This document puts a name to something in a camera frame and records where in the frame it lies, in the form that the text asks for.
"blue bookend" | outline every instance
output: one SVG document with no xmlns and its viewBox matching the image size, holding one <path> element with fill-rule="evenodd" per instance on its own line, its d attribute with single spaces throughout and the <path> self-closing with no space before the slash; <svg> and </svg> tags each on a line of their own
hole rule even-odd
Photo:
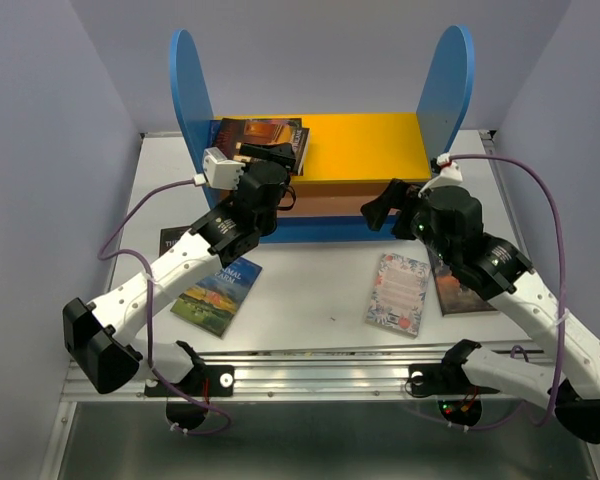
<svg viewBox="0 0 600 480">
<path fill-rule="evenodd" d="M 464 26 L 449 27 L 438 42 L 416 115 L 428 158 L 447 152 L 455 139 L 471 99 L 475 58 L 473 41 Z M 202 172 L 213 110 L 198 51 L 186 30 L 173 34 L 169 53 L 173 105 L 189 154 Z M 220 192 L 205 188 L 210 207 Z M 360 217 L 285 217 L 263 243 L 345 242 L 392 239 L 395 217 L 380 232 L 371 232 Z"/>
<path fill-rule="evenodd" d="M 448 152 L 469 108 L 475 55 L 467 27 L 454 25 L 438 41 L 416 110 L 427 158 Z"/>
<path fill-rule="evenodd" d="M 171 37 L 169 77 L 178 125 L 182 130 L 196 172 L 202 173 L 202 156 L 204 149 L 207 148 L 213 110 L 202 74 L 198 50 L 191 34 L 186 30 L 177 30 Z M 220 192 L 203 188 L 209 206 L 215 205 L 220 200 Z"/>
</svg>

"red wire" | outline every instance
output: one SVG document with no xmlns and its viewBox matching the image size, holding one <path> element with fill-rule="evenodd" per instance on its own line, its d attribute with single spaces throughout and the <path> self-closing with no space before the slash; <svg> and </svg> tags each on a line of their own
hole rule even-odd
<svg viewBox="0 0 600 480">
<path fill-rule="evenodd" d="M 478 397 L 478 387 L 473 387 L 473 398 L 471 399 L 469 404 L 464 407 L 465 412 L 471 408 L 471 406 L 475 403 L 477 397 Z"/>
<path fill-rule="evenodd" d="M 205 379 L 204 386 L 202 387 L 202 395 L 204 397 L 204 401 L 207 402 L 207 405 L 211 404 L 209 400 L 209 379 Z"/>
</svg>

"screw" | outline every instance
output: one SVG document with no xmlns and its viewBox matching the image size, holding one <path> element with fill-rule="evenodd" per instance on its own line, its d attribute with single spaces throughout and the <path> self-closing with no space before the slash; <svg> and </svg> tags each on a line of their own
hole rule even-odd
<svg viewBox="0 0 600 480">
<path fill-rule="evenodd" d="M 224 388 L 229 388 L 233 385 L 233 376 L 230 373 L 223 373 L 220 375 L 220 385 Z"/>
</svg>

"dark book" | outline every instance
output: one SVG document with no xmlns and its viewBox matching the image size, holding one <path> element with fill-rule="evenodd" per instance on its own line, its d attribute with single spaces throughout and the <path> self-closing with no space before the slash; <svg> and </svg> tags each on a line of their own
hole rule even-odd
<svg viewBox="0 0 600 480">
<path fill-rule="evenodd" d="M 436 283 L 442 315 L 495 312 L 496 309 L 482 300 L 473 290 L 461 285 L 451 275 L 451 269 L 436 254 L 428 250 L 433 279 Z"/>
<path fill-rule="evenodd" d="M 277 123 L 281 125 L 291 125 L 295 128 L 302 128 L 301 118 L 252 118 L 251 120 L 253 120 L 254 122 Z M 208 147 L 212 147 L 214 142 L 216 141 L 218 130 L 220 130 L 220 122 L 221 120 L 211 120 L 211 126 L 209 128 L 209 138 L 207 139 Z"/>
<path fill-rule="evenodd" d="M 160 254 L 167 252 L 189 226 L 160 231 Z M 215 275 L 200 280 L 182 293 L 171 307 L 183 320 L 222 338 L 258 278 L 262 267 L 238 258 Z"/>
<path fill-rule="evenodd" d="M 243 143 L 255 145 L 290 143 L 296 157 L 296 163 L 291 172 L 300 175 L 307 154 L 309 129 L 296 126 L 297 120 L 223 118 L 212 146 L 219 148 L 229 159 L 250 163 L 257 159 L 240 155 L 240 146 Z"/>
</svg>

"yellow shelf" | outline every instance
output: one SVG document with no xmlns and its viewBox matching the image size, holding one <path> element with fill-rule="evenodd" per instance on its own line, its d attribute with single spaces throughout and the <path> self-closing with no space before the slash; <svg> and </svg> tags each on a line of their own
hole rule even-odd
<svg viewBox="0 0 600 480">
<path fill-rule="evenodd" d="M 302 176 L 294 185 L 386 183 L 431 178 L 415 113 L 257 115 L 302 118 L 311 131 Z"/>
</svg>

